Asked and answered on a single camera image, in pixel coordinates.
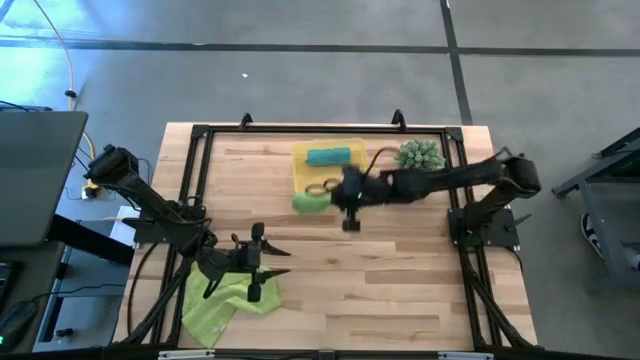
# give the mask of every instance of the green cloth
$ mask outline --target green cloth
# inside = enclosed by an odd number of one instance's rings
[[[187,278],[182,325],[202,346],[212,348],[236,310],[264,315],[280,306],[280,294],[274,279],[262,285],[262,297],[257,303],[247,301],[250,283],[251,274],[227,273],[213,294],[203,299],[209,279],[202,275],[197,264],[193,264]]]

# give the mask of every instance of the green succulent toy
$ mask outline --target green succulent toy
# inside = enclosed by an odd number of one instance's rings
[[[444,166],[444,158],[435,142],[413,139],[400,146],[396,163],[403,169],[438,170]]]

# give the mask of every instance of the yellow tray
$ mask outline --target yellow tray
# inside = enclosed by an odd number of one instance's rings
[[[307,152],[312,149],[331,149],[347,147],[351,150],[351,164],[358,165],[364,171],[369,165],[367,151],[362,139],[343,139],[330,141],[307,141],[294,144],[291,149],[293,158],[293,188],[296,192],[312,184],[322,184],[327,179],[342,180],[342,166],[309,166]]]

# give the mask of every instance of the electrical cable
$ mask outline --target electrical cable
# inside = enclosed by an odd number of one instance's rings
[[[47,20],[47,22],[51,26],[51,30],[53,30],[53,32],[56,33],[56,36],[60,41],[60,45],[62,45],[62,49],[64,49],[64,53],[67,56],[67,65],[69,66],[69,91],[74,92],[75,84],[74,84],[74,78],[73,78],[73,63],[71,62],[71,56],[69,55],[69,49],[67,49],[67,44],[65,44],[64,40],[62,39],[62,36],[60,36],[60,33],[58,32],[58,29],[55,27],[55,25],[53,25],[53,22],[51,21],[51,19],[49,19],[49,15],[47,15],[46,11],[44,11],[44,9],[42,8],[38,0],[33,0],[33,2],[36,4],[38,9],[40,9],[40,12],[42,12],[42,15],[44,15],[44,18]],[[73,101],[71,100],[72,96],[67,95],[67,98],[69,100],[69,111],[73,111]]]
[[[127,336],[131,335],[131,331],[133,328],[133,320],[131,318],[131,306],[132,306],[131,304],[133,302],[133,294],[136,288],[136,284],[138,283],[138,278],[140,277],[140,272],[144,264],[147,262],[147,259],[153,252],[153,249],[155,249],[156,246],[158,246],[158,244],[159,243],[154,243],[153,245],[151,245],[149,250],[147,250],[147,252],[144,253],[144,255],[142,255],[142,259],[140,259],[140,264],[138,265],[138,268],[136,269],[136,272],[133,275],[133,280],[131,281],[131,289],[129,290],[129,299],[127,300]]]
[[[89,160],[91,160],[91,155],[89,155],[86,151],[84,151],[83,148],[81,148],[80,146],[78,146],[78,150],[80,150],[81,153],[83,153],[86,157],[89,158]]]
[[[0,100],[0,104],[5,104],[5,105],[8,105],[8,106],[14,107],[16,109],[24,110],[26,112],[30,112],[30,111],[40,112],[40,110],[38,110],[38,109],[26,108],[24,106],[17,105],[17,104],[14,104],[14,103],[10,103],[8,101]]]
[[[82,162],[82,160],[80,160],[80,158],[78,157],[78,155],[76,155],[75,157],[76,157],[76,160],[80,163],[80,165],[82,165],[82,167],[83,167],[85,170],[89,171],[89,168],[87,167],[87,165],[85,165],[85,164]]]
[[[131,208],[133,209],[133,211],[137,211],[137,212],[142,211],[142,209],[140,209],[139,207],[136,207],[136,204],[134,204],[133,201],[131,201],[131,199],[126,197],[123,197],[123,199],[125,199],[129,203],[129,205],[131,205]]]
[[[142,161],[147,164],[147,184],[151,185],[151,173],[153,172],[151,163],[145,158],[138,158],[138,161]]]
[[[367,175],[369,175],[369,173],[371,172],[371,169],[373,169],[373,165],[378,160],[378,156],[380,156],[380,154],[382,154],[385,151],[393,151],[393,152],[399,153],[400,149],[394,148],[394,147],[383,147],[383,148],[380,148],[376,152],[376,154],[373,155],[373,159],[371,159],[371,163],[369,163],[369,167],[367,168],[367,171],[364,172],[364,177],[367,177]]]
[[[188,196],[187,200],[186,200],[187,201],[187,205],[189,205],[189,200],[191,200],[191,199],[193,199],[193,203],[195,204],[196,200],[200,199],[200,197],[199,196],[194,196],[194,195]]]
[[[200,238],[203,238],[202,235],[204,235],[204,233],[207,232],[207,229],[209,228],[209,226],[211,226],[212,222],[213,222],[213,219],[205,218],[204,221],[202,222],[202,230],[200,231],[199,234],[197,234],[195,236],[199,236]]]
[[[509,251],[510,253],[516,256],[516,259],[518,260],[518,264],[520,264],[520,272],[521,273],[524,272],[524,267],[522,266],[522,258],[520,258],[520,254],[518,254],[518,252],[511,246],[507,246],[506,249],[507,251]]]
[[[75,200],[82,200],[82,197],[79,197],[79,198],[72,198],[71,196],[69,196],[69,188],[68,188],[68,187],[66,187],[66,186],[64,187],[64,191],[65,191],[65,193],[67,194],[67,199],[69,199],[69,200],[74,200],[74,201],[75,201]]]
[[[75,92],[75,79],[74,79],[74,75],[73,75],[73,63],[71,62],[71,56],[69,55],[69,49],[67,48],[67,44],[64,42],[64,39],[62,38],[62,36],[58,32],[58,29],[56,28],[55,25],[53,25],[53,21],[51,21],[51,19],[49,18],[49,15],[47,15],[47,12],[44,11],[44,9],[42,8],[42,6],[38,2],[38,0],[33,0],[33,2],[36,4],[38,9],[40,9],[40,12],[42,12],[42,15],[44,16],[44,18],[47,20],[47,22],[51,26],[51,30],[53,30],[53,32],[56,33],[56,37],[60,41],[60,45],[62,45],[62,49],[64,50],[64,54],[67,57],[67,65],[69,67],[69,90],[65,91],[64,94],[67,96],[68,105],[69,105],[69,111],[74,111],[75,110],[75,106],[74,106],[74,101],[72,99],[75,98],[77,95],[76,95],[76,92]],[[93,147],[93,142],[91,141],[91,138],[89,137],[89,135],[87,134],[86,131],[82,132],[82,136],[84,137],[84,139],[87,141],[87,144],[89,145],[89,154],[91,154],[91,156],[90,156],[91,160],[94,160],[96,158],[96,152],[95,152],[95,149]]]
[[[44,297],[44,296],[51,296],[51,295],[58,295],[58,294],[73,294],[76,293],[80,290],[84,290],[84,289],[100,289],[103,288],[105,286],[118,286],[118,287],[125,287],[122,284],[101,284],[101,285],[97,285],[97,286],[83,286],[83,287],[79,287],[75,290],[71,290],[71,291],[53,291],[53,292],[48,292],[48,293],[44,293],[44,294],[40,294],[40,295],[36,295],[34,297],[31,298],[31,300],[29,300],[30,302],[34,302],[35,300]]]

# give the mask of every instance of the green sponge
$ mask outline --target green sponge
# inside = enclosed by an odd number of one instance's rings
[[[301,215],[318,214],[331,205],[331,194],[311,195],[296,193],[291,201],[293,209]]]
[[[347,165],[351,163],[351,149],[312,149],[307,152],[309,166]]]

